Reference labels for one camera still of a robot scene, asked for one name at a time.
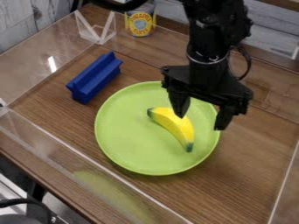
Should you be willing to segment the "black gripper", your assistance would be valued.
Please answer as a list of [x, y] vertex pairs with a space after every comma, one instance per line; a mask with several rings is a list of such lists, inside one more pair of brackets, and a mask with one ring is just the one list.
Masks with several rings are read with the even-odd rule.
[[214, 130], [224, 130], [233, 115], [248, 112], [253, 93], [232, 75], [226, 58], [213, 62], [189, 60], [184, 66], [162, 66], [161, 74], [172, 110], [180, 118], [185, 116], [190, 98], [220, 106]]

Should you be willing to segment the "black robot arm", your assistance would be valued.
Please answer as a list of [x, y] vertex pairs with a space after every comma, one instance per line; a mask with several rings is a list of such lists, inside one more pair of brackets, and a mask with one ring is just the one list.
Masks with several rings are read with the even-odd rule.
[[241, 40], [250, 35], [252, 20], [242, 0], [178, 0], [189, 22], [188, 64], [161, 68], [173, 113], [182, 117], [190, 99], [218, 107], [214, 130], [224, 130], [233, 116], [248, 112], [252, 90], [234, 75], [229, 53], [237, 50], [248, 65], [250, 57]]

